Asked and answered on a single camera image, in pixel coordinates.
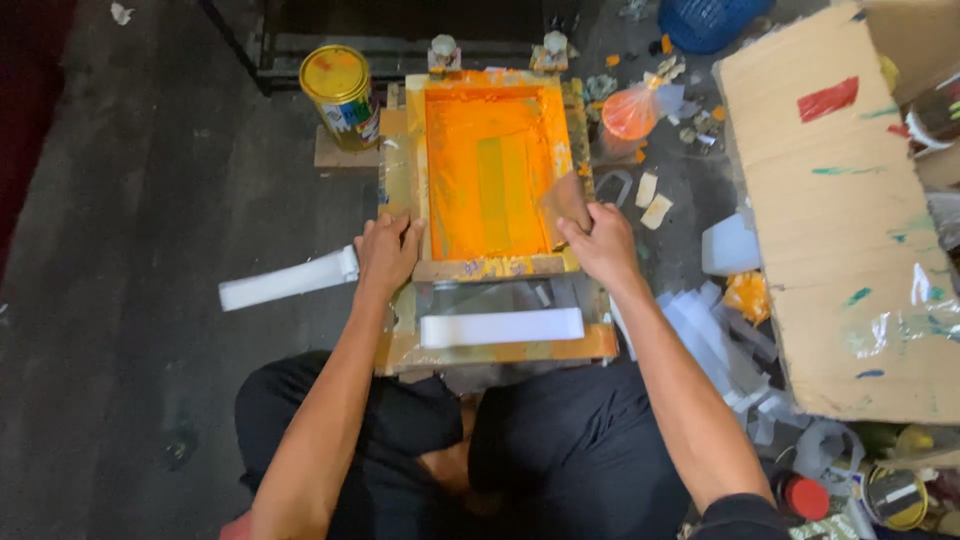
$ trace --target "dark floor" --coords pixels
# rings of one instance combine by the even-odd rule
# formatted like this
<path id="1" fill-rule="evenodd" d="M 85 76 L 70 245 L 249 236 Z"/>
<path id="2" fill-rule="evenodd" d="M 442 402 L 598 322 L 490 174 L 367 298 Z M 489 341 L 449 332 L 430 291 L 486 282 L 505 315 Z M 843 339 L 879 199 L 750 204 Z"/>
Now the dark floor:
<path id="1" fill-rule="evenodd" d="M 581 75 L 655 36 L 619 3 L 585 3 Z M 222 313 L 217 283 L 341 247 L 376 210 L 375 172 L 322 178 L 309 100 L 261 97 L 195 3 L 129 5 L 121 27 L 80 1 L 0 292 L 3 539 L 215 537 L 250 502 L 236 390 L 267 361 L 332 347 L 352 291 Z M 656 66 L 636 62 L 621 82 Z M 735 204 L 726 162 L 685 156 L 669 125 L 650 149 L 642 167 L 676 206 L 636 228 L 647 272 L 658 291 L 699 286 L 700 233 Z"/>

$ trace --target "hand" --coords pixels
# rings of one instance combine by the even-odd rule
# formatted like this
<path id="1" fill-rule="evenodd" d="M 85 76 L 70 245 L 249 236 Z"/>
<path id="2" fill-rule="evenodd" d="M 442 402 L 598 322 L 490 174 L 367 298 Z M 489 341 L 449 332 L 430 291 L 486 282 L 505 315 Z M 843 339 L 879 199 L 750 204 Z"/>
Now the hand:
<path id="1" fill-rule="evenodd" d="M 385 213 L 376 221 L 368 220 L 363 236 L 353 238 L 360 262 L 356 298 L 383 304 L 389 302 L 413 273 L 420 257 L 422 237 L 423 221 L 418 219 L 410 223 L 410 212 L 399 217 Z"/>
<path id="2" fill-rule="evenodd" d="M 634 233 L 627 218 L 611 203 L 588 203 L 593 231 L 587 234 L 575 221 L 560 218 L 557 229 L 570 243 L 580 265 L 611 293 L 639 286 L 649 291 L 636 262 Z"/>

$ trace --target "plastic basket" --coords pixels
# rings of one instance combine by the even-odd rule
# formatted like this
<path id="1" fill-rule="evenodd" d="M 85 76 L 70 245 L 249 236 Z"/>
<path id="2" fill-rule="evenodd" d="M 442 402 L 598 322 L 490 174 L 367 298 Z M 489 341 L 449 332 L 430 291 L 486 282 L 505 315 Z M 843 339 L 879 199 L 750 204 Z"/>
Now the plastic basket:
<path id="1" fill-rule="evenodd" d="M 733 41 L 774 0 L 661 0 L 660 30 L 686 53 L 711 55 Z"/>

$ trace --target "red bottle cap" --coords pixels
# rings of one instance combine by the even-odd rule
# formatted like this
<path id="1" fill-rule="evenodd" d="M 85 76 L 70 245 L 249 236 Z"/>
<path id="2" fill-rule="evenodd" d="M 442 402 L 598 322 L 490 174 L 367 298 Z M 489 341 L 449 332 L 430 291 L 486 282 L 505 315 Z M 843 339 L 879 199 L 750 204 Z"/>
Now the red bottle cap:
<path id="1" fill-rule="evenodd" d="M 806 477 L 791 479 L 786 484 L 783 496 L 790 509 L 811 521 L 820 521 L 827 516 L 830 497 L 822 485 Z"/>

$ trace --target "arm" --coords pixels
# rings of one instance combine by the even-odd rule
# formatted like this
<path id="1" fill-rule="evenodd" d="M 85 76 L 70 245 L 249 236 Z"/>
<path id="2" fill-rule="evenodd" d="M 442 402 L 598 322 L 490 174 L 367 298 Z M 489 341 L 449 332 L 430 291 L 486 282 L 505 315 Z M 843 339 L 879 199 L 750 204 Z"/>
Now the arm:
<path id="1" fill-rule="evenodd" d="M 620 309 L 666 449 L 697 509 L 735 493 L 772 502 L 753 446 L 640 276 L 630 224 L 614 205 L 590 203 L 588 210 L 591 235 L 568 220 L 557 226 Z"/>
<path id="2" fill-rule="evenodd" d="M 363 421 L 387 304 L 413 272 L 422 234 L 419 220 L 410 225 L 409 215 L 384 214 L 354 239 L 360 279 L 353 310 L 260 484 L 252 539 L 326 537 Z"/>

